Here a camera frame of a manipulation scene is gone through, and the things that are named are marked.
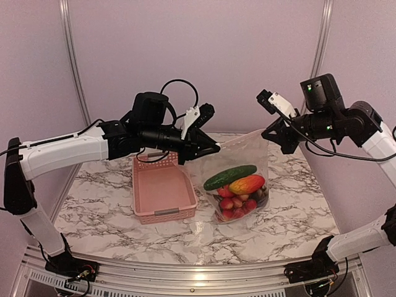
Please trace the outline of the dark green cucumber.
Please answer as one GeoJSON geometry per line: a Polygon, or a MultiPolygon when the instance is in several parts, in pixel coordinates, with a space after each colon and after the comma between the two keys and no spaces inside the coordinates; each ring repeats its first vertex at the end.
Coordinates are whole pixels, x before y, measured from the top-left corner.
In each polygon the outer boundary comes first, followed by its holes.
{"type": "Polygon", "coordinates": [[[244,178],[257,171],[256,165],[241,165],[223,170],[210,177],[204,183],[205,191],[212,191],[230,184],[237,179],[244,178]]]}

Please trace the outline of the red lychee bunch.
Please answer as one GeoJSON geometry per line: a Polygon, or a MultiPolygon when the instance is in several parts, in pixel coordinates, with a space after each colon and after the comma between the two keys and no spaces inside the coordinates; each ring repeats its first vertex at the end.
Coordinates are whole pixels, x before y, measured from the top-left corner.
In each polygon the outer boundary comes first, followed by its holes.
{"type": "Polygon", "coordinates": [[[217,189],[219,211],[216,216],[220,222],[230,222],[243,218],[258,208],[253,194],[235,194],[227,187],[217,189]]]}

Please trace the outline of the clear zip top bag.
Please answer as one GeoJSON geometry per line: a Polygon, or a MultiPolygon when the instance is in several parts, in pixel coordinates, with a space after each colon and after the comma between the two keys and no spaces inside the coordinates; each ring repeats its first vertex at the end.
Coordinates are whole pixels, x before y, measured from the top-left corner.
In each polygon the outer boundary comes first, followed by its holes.
{"type": "Polygon", "coordinates": [[[268,144],[263,130],[220,144],[220,151],[185,164],[194,187],[213,208],[212,220],[240,220],[269,202],[268,144]]]}

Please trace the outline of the orange yellow fruit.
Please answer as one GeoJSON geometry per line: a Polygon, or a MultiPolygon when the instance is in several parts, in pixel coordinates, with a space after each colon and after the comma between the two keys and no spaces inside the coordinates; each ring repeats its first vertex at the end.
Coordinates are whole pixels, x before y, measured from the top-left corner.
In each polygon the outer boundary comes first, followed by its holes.
{"type": "Polygon", "coordinates": [[[228,189],[236,195],[251,194],[265,184],[265,178],[261,175],[251,174],[247,177],[233,181],[228,189]]]}

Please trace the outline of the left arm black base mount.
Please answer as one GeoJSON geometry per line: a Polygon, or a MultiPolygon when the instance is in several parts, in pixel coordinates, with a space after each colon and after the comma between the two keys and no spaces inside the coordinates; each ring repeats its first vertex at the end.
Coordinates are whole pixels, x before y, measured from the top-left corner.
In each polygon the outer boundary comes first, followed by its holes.
{"type": "Polygon", "coordinates": [[[45,265],[45,270],[63,275],[65,277],[75,278],[75,280],[79,274],[88,270],[89,274],[85,277],[85,279],[89,282],[95,281],[98,269],[98,262],[78,258],[73,258],[72,261],[68,263],[63,262],[60,264],[50,264],[47,262],[45,265]]]}

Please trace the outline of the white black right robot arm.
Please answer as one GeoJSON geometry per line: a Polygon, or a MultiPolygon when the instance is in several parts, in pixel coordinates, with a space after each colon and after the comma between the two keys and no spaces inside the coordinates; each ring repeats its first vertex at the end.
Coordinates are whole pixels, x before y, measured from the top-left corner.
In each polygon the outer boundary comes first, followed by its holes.
{"type": "MultiPolygon", "coordinates": [[[[345,106],[333,74],[300,83],[308,112],[301,114],[278,92],[262,90],[257,102],[276,119],[262,138],[291,154],[305,142],[322,152],[347,160],[376,163],[387,179],[395,182],[395,129],[390,129],[366,101],[345,106]]],[[[320,277],[331,264],[382,246],[395,245],[395,207],[371,223],[348,233],[321,240],[307,263],[306,271],[320,277]]]]}

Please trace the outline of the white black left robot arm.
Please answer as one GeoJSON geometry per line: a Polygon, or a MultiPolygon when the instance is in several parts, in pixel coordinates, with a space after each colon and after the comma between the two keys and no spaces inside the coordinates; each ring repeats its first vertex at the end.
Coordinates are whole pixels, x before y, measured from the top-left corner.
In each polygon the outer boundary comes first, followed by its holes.
{"type": "Polygon", "coordinates": [[[173,123],[163,123],[167,111],[176,114],[166,95],[138,93],[132,109],[120,120],[99,119],[80,132],[52,139],[21,142],[16,137],[9,141],[4,152],[4,208],[19,217],[64,275],[76,273],[78,261],[37,202],[33,180],[60,168],[115,160],[146,148],[175,152],[180,165],[220,151],[220,146],[201,130],[214,115],[211,104],[189,108],[180,129],[173,123]]]}

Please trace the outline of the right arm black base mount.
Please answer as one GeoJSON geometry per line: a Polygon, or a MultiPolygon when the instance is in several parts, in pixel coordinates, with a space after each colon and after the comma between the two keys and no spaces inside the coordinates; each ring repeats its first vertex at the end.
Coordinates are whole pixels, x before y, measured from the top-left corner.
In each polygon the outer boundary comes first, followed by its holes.
{"type": "Polygon", "coordinates": [[[283,274],[289,283],[299,283],[335,275],[339,271],[337,264],[325,264],[319,260],[311,259],[287,264],[283,274]]]}

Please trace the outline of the purple eggplant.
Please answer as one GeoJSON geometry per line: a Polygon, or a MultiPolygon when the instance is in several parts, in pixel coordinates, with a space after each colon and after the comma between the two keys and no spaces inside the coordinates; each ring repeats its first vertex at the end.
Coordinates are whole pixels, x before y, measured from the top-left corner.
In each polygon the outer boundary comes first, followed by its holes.
{"type": "Polygon", "coordinates": [[[266,186],[262,186],[256,192],[253,192],[250,195],[250,198],[256,201],[257,207],[263,207],[266,205],[269,199],[269,190],[267,189],[266,186]]]}

